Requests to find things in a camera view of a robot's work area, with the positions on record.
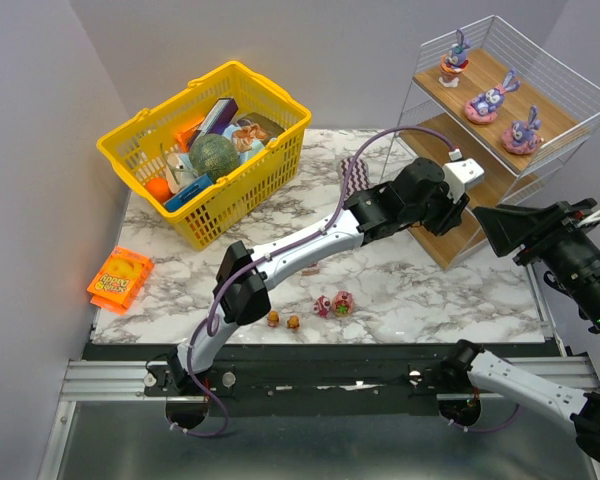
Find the purple bunny donut toy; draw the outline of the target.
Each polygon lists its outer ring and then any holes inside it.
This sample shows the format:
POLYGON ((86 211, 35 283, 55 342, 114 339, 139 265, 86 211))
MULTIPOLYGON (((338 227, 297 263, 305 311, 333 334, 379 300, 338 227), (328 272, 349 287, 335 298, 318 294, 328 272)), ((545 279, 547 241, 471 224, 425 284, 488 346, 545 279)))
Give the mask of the purple bunny donut toy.
POLYGON ((538 135, 541 120, 538 117, 538 108, 532 105, 526 121, 513 121, 511 126, 501 135, 503 148, 511 154, 524 156, 534 153, 544 142, 538 135))

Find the pink strawberry donut toy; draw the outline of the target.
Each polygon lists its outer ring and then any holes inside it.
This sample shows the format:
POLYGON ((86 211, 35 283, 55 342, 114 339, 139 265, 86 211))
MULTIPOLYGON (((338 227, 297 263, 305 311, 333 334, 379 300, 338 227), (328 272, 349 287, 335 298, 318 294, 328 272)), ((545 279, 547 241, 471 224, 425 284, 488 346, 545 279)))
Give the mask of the pink strawberry donut toy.
POLYGON ((353 295, 347 291, 339 291, 331 301, 331 309, 338 317, 351 315, 354 311, 353 295))

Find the small purple bunny toy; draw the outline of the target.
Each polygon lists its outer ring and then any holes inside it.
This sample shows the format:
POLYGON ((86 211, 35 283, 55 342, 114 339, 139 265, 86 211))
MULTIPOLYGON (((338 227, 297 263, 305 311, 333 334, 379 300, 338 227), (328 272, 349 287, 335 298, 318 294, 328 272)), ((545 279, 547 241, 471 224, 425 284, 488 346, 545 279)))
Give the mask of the small purple bunny toy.
POLYGON ((471 42, 462 29, 457 29, 455 34, 456 42, 451 45, 439 63, 439 82, 445 88, 456 88, 460 76, 469 64, 468 52, 471 48, 471 42))

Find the orange bear toy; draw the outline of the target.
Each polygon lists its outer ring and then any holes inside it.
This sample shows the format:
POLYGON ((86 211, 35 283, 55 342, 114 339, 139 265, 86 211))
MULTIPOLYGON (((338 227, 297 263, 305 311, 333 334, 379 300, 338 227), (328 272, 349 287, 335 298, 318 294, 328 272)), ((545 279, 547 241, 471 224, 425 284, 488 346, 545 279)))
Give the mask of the orange bear toy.
POLYGON ((276 328, 279 326, 279 323, 280 323, 279 314, 276 311, 271 310, 267 315, 268 326, 271 328, 276 328))
POLYGON ((287 321, 287 327, 291 330, 297 331, 300 328, 300 319, 296 315, 292 315, 287 321))

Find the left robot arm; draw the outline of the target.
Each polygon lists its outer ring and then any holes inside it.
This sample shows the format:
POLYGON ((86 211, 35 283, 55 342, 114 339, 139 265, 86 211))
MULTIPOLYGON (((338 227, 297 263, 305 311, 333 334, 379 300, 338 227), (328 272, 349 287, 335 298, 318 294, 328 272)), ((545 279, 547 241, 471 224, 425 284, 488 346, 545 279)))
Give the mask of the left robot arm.
POLYGON ((442 236, 461 223, 468 192, 484 178, 473 159, 444 165, 418 157, 397 177, 352 193, 334 213, 273 242, 228 247, 216 275, 207 317, 167 358, 174 388, 194 387, 241 326, 265 317, 270 291, 300 270, 341 252, 390 237, 414 225, 442 236))

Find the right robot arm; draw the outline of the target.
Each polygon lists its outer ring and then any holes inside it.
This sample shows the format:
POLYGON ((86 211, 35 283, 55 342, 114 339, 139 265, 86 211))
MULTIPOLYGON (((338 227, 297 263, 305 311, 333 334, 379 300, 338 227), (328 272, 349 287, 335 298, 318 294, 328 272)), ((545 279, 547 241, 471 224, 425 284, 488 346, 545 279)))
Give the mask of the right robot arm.
MULTIPOLYGON (((494 253, 520 266, 545 265, 572 299, 591 332, 600 334, 600 249, 588 233, 600 224, 593 199, 560 201, 540 209, 478 207, 494 253)), ((487 391, 552 421, 600 464, 600 388, 588 385, 591 367, 578 358, 504 359, 482 345, 460 340, 439 364, 436 382, 448 392, 487 391)))

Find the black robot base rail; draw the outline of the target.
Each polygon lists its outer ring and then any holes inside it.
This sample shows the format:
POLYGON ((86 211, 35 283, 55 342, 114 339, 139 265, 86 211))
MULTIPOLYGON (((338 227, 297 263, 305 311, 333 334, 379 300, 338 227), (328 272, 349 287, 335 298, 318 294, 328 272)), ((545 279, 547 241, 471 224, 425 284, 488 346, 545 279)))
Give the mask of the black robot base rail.
POLYGON ((166 419, 202 434, 239 417, 442 416, 475 427, 486 397, 445 360, 451 344, 225 346, 189 376, 175 351, 145 364, 144 394, 166 419))

